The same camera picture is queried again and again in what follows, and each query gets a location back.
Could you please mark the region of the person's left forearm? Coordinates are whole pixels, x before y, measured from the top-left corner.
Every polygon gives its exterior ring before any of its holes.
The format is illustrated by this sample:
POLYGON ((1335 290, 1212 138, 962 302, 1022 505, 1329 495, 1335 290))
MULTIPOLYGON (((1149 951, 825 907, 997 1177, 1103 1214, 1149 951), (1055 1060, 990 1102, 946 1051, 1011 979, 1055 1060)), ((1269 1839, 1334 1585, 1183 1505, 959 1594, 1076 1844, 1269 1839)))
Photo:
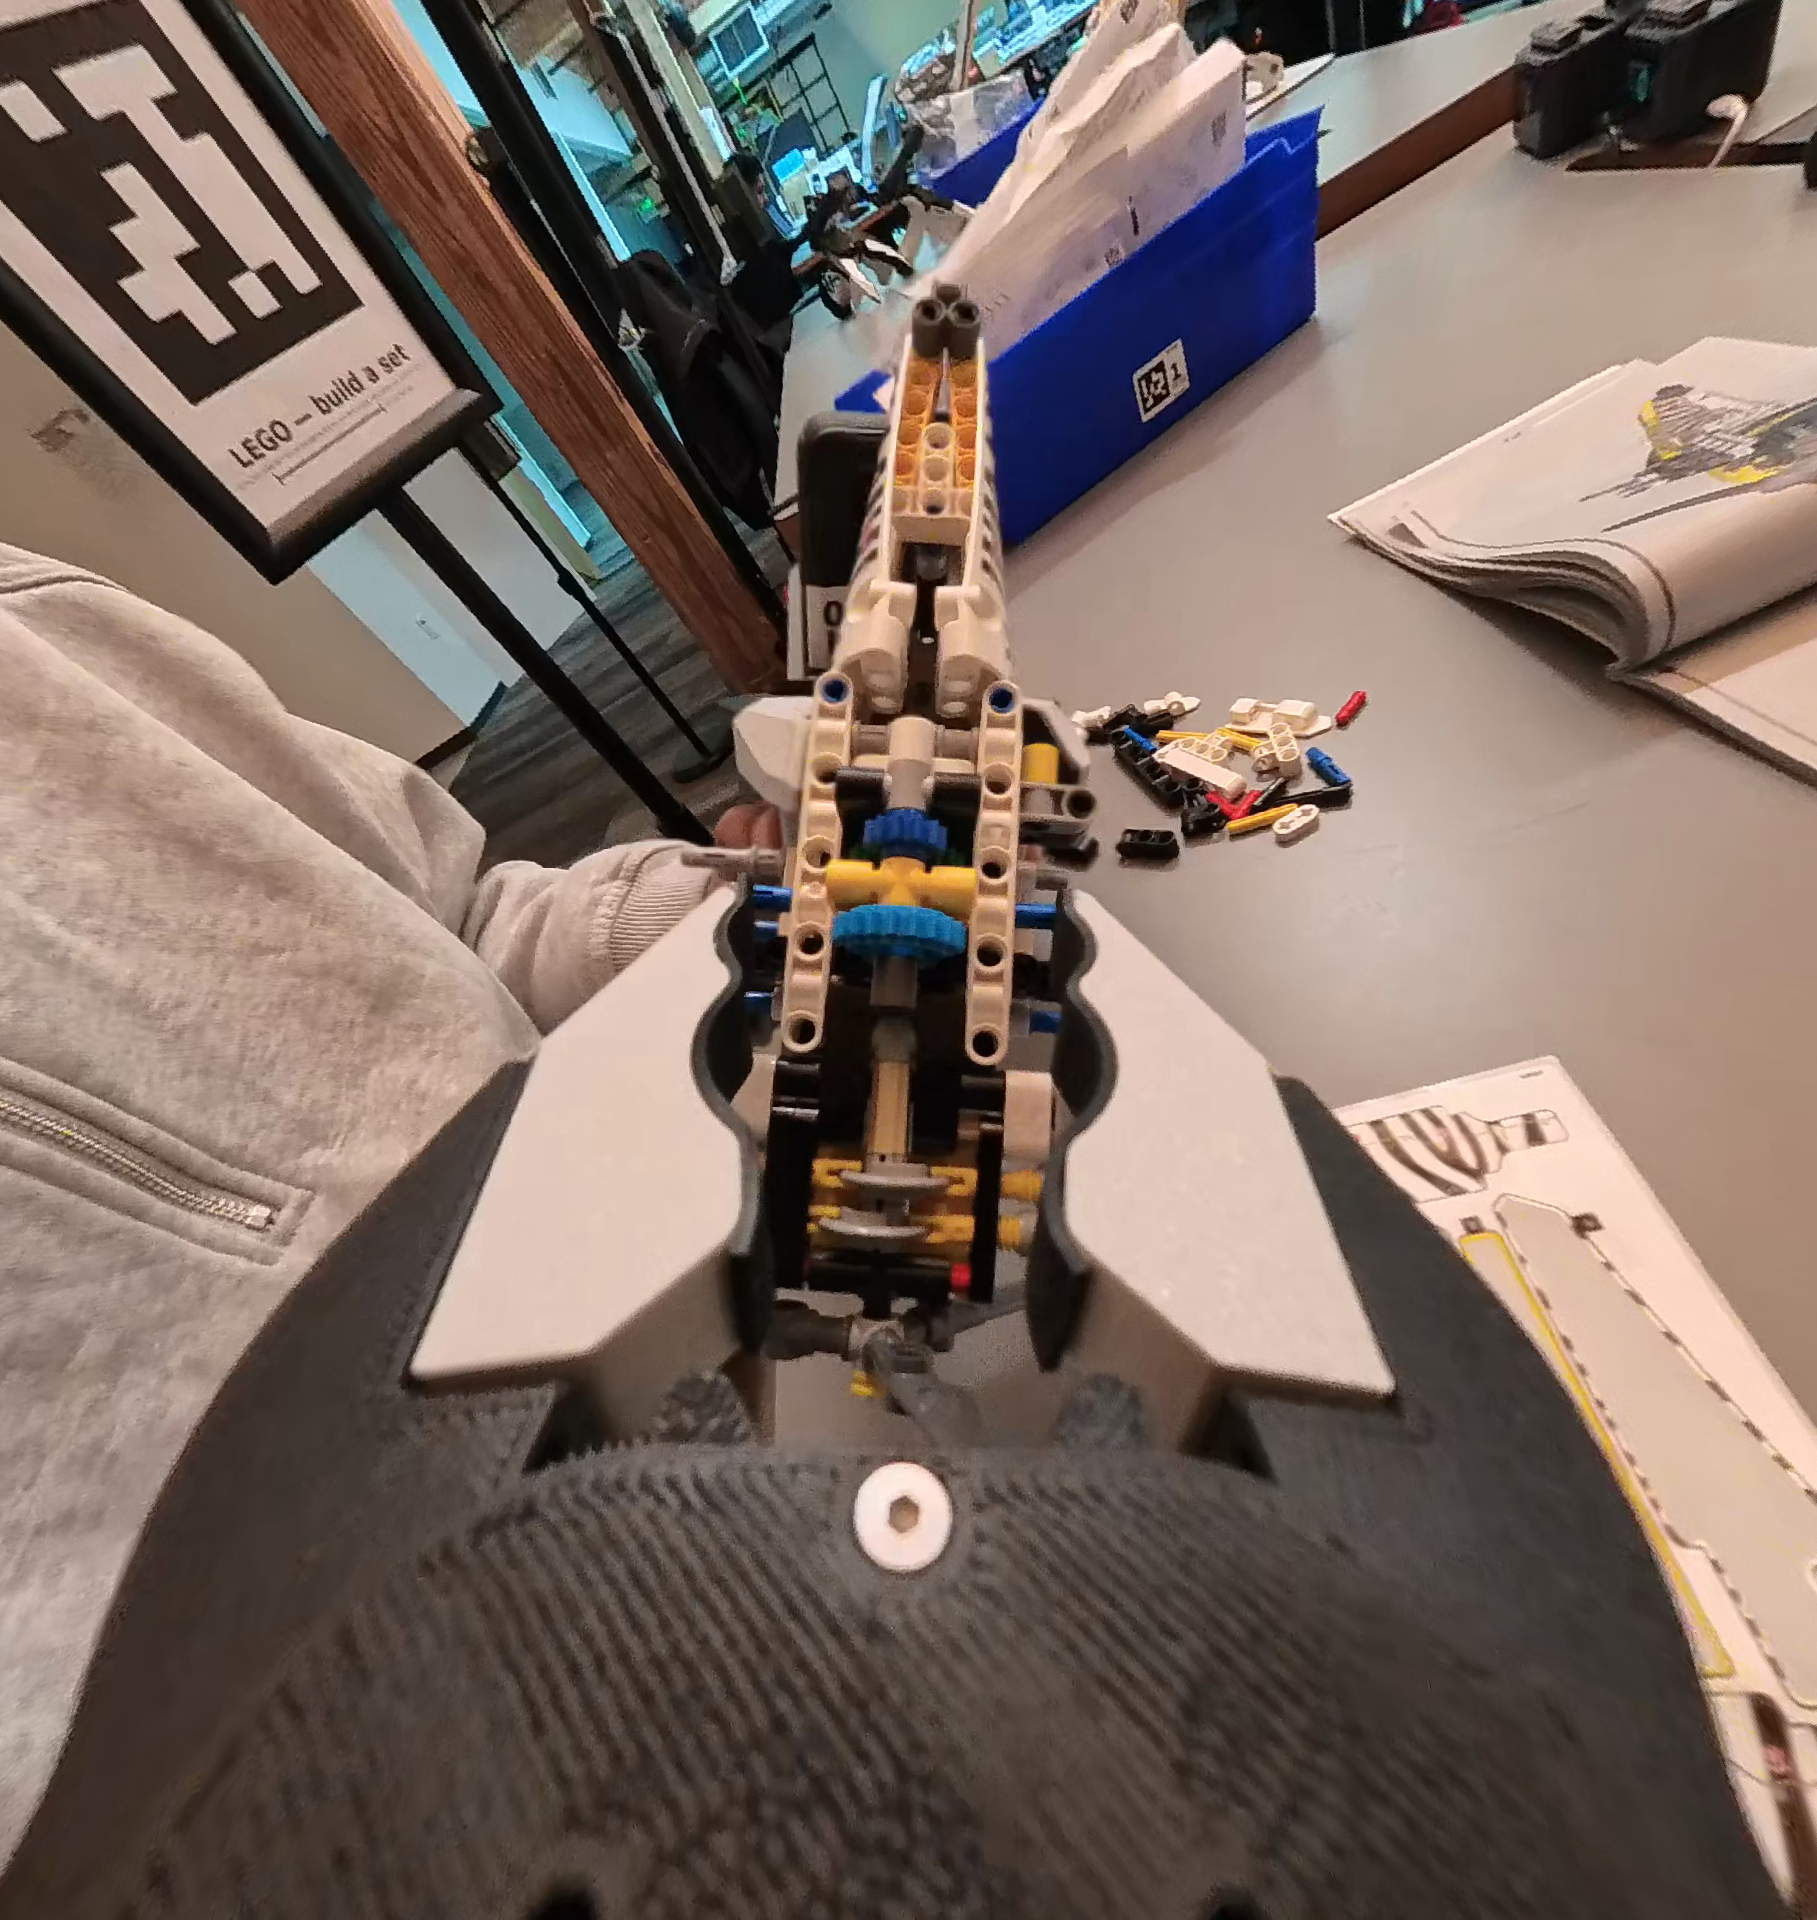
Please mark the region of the person's left forearm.
POLYGON ((719 886, 681 846, 641 841, 554 870, 501 863, 476 879, 463 942, 550 1032, 681 926, 719 886))

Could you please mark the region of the marker sign on black stand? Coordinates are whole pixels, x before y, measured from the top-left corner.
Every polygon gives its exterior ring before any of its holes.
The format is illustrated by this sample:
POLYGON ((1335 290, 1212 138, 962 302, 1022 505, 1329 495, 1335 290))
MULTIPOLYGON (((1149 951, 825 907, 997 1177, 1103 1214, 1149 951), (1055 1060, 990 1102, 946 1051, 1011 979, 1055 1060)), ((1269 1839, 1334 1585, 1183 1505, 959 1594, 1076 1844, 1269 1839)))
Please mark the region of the marker sign on black stand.
POLYGON ((503 490, 486 370, 221 5, 0 5, 0 321, 265 581, 386 524, 658 831, 710 844, 416 499, 463 473, 638 671, 503 490))

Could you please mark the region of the person's grey sweatshirt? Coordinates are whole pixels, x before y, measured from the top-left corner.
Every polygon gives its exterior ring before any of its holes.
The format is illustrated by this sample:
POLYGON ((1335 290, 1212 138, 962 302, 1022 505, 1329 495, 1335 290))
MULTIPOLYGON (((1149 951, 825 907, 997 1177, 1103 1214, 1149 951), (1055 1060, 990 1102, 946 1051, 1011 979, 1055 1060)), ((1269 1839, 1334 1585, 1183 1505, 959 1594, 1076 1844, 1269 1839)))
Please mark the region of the person's grey sweatshirt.
POLYGON ((538 1036, 474 819, 230 650, 0 542, 0 1876, 247 1342, 538 1036))

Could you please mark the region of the pile of lego pieces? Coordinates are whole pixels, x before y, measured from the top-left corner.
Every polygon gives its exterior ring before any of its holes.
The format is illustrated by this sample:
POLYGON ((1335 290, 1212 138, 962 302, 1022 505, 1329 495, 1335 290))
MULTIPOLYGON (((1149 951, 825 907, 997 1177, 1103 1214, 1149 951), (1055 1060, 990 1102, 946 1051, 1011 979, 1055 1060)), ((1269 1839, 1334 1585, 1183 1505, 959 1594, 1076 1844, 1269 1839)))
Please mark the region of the pile of lego pieces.
POLYGON ((1335 708, 1243 698, 1209 729, 1197 727, 1199 705, 1196 696, 1167 691, 1070 714, 1079 740, 1109 752, 1130 786, 1167 816, 1161 828, 1116 835, 1121 865, 1168 870, 1188 849, 1261 838, 1299 849, 1329 816, 1352 808, 1355 781, 1326 738, 1349 733, 1368 713, 1364 690, 1335 708))

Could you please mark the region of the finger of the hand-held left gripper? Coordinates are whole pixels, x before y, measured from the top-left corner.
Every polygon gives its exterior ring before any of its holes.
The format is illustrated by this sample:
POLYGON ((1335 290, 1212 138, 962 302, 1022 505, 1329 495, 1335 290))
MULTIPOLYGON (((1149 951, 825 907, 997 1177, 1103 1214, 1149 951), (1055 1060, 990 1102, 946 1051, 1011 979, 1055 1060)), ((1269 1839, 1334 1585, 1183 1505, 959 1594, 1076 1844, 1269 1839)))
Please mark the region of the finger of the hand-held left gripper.
POLYGON ((784 819, 800 812, 812 723, 810 698, 759 698, 733 717, 737 775, 759 802, 777 808, 784 819))

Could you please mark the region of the open lego instruction booklet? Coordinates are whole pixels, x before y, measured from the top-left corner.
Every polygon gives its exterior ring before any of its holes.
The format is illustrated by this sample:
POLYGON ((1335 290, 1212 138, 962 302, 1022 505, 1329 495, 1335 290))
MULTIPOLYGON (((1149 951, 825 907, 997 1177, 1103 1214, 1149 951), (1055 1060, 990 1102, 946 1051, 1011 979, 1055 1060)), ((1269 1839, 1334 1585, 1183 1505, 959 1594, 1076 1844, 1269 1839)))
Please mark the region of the open lego instruction booklet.
POLYGON ((1611 366, 1329 521, 1817 787, 1817 345, 1611 366))

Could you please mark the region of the wooden post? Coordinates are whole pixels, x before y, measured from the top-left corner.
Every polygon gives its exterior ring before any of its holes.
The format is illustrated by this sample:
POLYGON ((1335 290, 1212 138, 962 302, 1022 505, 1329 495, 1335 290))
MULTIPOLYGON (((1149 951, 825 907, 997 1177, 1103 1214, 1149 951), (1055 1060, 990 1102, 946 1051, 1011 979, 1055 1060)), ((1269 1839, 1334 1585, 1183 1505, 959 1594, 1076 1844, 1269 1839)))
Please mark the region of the wooden post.
POLYGON ((785 682, 784 609, 616 336, 576 312, 469 158, 472 126, 391 5, 241 14, 410 240, 730 693, 785 682))

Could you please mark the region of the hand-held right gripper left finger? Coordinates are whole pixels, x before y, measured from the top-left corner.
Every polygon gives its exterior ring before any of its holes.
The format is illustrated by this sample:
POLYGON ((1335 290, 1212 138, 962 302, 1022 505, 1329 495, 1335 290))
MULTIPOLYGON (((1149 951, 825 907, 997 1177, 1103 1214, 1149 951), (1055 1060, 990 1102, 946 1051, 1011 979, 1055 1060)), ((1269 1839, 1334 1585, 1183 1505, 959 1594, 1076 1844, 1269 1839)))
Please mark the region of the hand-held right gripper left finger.
POLYGON ((558 1385, 632 1438, 743 1347, 752 1142, 708 1063, 740 984, 713 894, 546 1036, 409 1363, 438 1395, 558 1385))

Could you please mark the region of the black battery charger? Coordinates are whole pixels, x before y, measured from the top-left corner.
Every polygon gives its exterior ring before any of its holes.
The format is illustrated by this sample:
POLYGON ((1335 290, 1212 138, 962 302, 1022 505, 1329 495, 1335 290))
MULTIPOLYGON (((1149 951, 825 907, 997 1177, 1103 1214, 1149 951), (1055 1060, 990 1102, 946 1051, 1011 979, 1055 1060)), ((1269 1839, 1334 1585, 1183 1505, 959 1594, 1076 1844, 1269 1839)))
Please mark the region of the black battery charger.
POLYGON ((1558 160, 1600 137, 1621 92, 1631 20, 1603 5, 1533 30, 1514 64, 1523 155, 1558 160))
POLYGON ((1713 102, 1754 102, 1766 91, 1779 3, 1650 3, 1623 35, 1619 130, 1636 146, 1693 138, 1713 102))

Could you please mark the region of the blue plastic bin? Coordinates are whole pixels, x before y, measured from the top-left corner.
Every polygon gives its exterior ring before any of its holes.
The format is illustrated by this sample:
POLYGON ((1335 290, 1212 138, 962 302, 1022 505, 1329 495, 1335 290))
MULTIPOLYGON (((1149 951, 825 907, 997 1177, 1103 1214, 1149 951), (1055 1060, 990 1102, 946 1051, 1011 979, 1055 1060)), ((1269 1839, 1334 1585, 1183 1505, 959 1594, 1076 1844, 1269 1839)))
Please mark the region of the blue plastic bin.
POLYGON ((1029 541, 1312 319, 1321 111, 990 361, 1002 526, 1029 541))

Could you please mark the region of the zebra sticker sheet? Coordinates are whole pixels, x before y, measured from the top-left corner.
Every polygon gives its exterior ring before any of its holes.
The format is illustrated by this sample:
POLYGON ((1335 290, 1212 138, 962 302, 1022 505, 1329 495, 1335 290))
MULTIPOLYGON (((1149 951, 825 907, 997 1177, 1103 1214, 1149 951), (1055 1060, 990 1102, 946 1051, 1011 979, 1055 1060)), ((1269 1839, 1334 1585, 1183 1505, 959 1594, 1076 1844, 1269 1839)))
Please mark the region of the zebra sticker sheet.
POLYGON ((1760 1853, 1817 1917, 1817 1429, 1556 1057, 1335 1116, 1565 1382, 1665 1570, 1760 1853))

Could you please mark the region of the zebra striped lego helicopter model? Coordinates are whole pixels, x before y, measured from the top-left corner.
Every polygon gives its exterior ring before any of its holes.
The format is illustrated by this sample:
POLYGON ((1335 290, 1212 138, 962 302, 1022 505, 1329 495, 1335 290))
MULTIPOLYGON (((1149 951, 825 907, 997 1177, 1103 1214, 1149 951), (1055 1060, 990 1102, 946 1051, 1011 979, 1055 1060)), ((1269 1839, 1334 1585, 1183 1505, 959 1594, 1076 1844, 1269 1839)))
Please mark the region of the zebra striped lego helicopter model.
POLYGON ((691 854, 753 879, 745 917, 777 973, 743 989, 759 1034, 742 1090, 761 1147, 768 1306, 753 1356, 834 1356, 937 1442, 981 1410, 941 1375, 963 1331, 1020 1309, 1055 1142, 1046 1071, 1011 1043, 1055 1011, 1042 841, 1088 846, 1076 727, 1027 701, 1008 594, 983 307, 951 281, 916 302, 877 427, 868 507, 825 663, 757 777, 790 819, 768 854, 691 854))

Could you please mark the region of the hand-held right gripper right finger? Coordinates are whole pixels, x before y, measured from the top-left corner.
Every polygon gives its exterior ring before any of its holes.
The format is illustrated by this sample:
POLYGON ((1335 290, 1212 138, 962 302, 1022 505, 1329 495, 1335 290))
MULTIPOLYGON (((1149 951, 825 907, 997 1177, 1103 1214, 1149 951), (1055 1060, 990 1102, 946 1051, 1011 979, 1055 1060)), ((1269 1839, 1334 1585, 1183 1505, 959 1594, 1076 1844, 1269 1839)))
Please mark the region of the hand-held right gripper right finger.
POLYGON ((1039 1369, 1121 1381, 1170 1447, 1229 1397, 1393 1406, 1390 1359, 1258 1048, 1088 892, 1059 900, 1052 968, 1039 1369))

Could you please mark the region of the clear lego parts bags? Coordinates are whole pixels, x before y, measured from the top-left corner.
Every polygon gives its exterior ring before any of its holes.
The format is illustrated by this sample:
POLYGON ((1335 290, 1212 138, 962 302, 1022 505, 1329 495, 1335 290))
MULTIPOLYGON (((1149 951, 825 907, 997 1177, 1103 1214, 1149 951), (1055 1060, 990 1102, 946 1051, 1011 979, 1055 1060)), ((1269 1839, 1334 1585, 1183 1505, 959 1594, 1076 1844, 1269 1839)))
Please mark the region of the clear lego parts bags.
POLYGON ((955 284, 997 356, 1207 202, 1246 158, 1246 56, 1196 50, 1181 5, 1100 5, 1093 32, 920 294, 955 284))

